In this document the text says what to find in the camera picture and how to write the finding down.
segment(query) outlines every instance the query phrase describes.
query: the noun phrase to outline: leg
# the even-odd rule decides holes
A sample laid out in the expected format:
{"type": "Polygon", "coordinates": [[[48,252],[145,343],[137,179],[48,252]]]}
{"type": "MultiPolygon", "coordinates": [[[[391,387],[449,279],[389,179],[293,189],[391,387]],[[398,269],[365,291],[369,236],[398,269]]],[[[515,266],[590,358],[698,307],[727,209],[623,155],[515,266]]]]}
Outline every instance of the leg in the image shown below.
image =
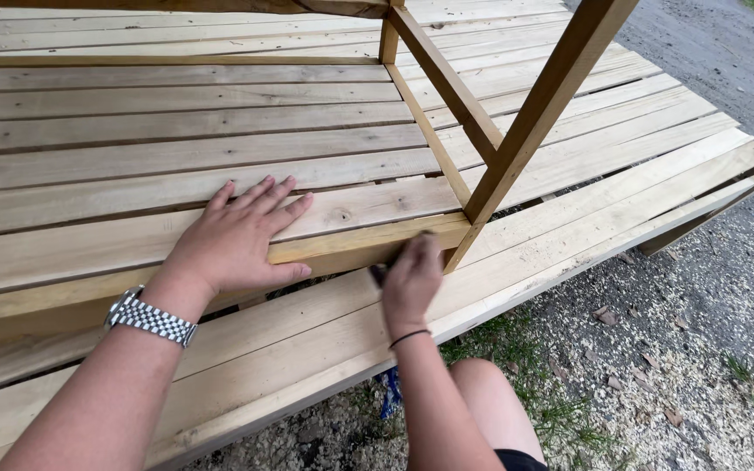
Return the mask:
{"type": "Polygon", "coordinates": [[[493,449],[518,450],[545,463],[529,417],[496,365],[466,358],[451,366],[450,374],[487,444],[493,449]]]}

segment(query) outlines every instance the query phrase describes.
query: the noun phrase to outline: wooden pallet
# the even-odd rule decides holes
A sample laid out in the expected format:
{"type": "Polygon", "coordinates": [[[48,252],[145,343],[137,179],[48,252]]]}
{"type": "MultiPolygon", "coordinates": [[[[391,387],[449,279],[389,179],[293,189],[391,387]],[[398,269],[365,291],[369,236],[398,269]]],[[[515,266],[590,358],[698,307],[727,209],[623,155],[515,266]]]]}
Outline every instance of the wooden pallet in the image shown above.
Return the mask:
{"type": "MultiPolygon", "coordinates": [[[[444,341],[754,192],[752,137],[609,44],[631,2],[574,19],[557,3],[468,3],[410,0],[424,29],[388,3],[382,22],[1,9],[15,31],[0,32],[0,385],[87,355],[110,300],[152,276],[227,177],[295,174],[316,204],[271,260],[353,271],[252,307],[257,294],[215,300],[242,309],[199,327],[149,467],[391,365],[358,268],[420,230],[458,247],[428,313],[444,341]],[[471,21],[446,15],[461,12],[471,21]],[[169,50],[239,54],[126,55],[169,50]]],[[[74,369],[0,389],[0,457],[74,369]]]]}

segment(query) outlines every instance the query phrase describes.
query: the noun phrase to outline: silver watch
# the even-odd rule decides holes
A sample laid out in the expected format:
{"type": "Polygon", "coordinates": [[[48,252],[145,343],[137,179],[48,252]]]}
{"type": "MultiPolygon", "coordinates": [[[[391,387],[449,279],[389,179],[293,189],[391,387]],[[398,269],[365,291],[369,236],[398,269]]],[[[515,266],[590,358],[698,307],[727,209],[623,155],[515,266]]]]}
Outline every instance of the silver watch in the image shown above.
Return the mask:
{"type": "Polygon", "coordinates": [[[197,331],[197,325],[192,325],[186,320],[143,303],[137,298],[142,289],[144,285],[138,285],[120,295],[115,304],[110,307],[110,314],[106,316],[104,328],[109,330],[116,324],[138,327],[187,348],[191,338],[194,337],[194,332],[197,331]]]}

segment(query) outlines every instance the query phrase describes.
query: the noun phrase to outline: gravel ground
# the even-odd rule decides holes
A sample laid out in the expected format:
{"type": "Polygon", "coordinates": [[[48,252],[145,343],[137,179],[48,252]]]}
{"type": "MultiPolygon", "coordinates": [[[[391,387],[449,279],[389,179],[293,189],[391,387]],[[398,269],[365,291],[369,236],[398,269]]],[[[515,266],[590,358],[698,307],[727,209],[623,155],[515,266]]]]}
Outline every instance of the gravel ground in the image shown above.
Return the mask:
{"type": "MultiPolygon", "coordinates": [[[[754,135],[750,9],[736,0],[640,0],[617,40],[754,135]]],[[[754,196],[673,251],[676,260],[633,250],[632,263],[614,258],[574,276],[529,301],[529,327],[567,371],[568,393],[593,398],[592,421],[629,453],[627,466],[754,469],[754,405],[722,359],[723,352],[754,358],[754,196]],[[593,319],[602,306],[620,322],[593,319]],[[622,391],[607,385],[610,375],[622,391]],[[684,422],[672,426],[666,409],[684,422]]],[[[184,469],[404,469],[402,413],[377,420],[379,399],[373,383],[355,386],[184,469]]],[[[622,467],[600,458],[592,466],[622,467]]]]}

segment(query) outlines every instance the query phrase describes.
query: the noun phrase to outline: blue object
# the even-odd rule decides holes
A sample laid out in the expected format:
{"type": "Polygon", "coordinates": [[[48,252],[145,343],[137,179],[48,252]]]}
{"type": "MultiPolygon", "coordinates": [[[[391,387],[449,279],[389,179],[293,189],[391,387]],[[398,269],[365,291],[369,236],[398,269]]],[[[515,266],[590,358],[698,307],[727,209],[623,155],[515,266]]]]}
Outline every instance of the blue object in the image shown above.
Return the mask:
{"type": "Polygon", "coordinates": [[[374,380],[385,386],[383,406],[380,408],[380,419],[385,420],[397,411],[397,407],[403,401],[401,378],[397,374],[397,366],[376,375],[374,380]]]}

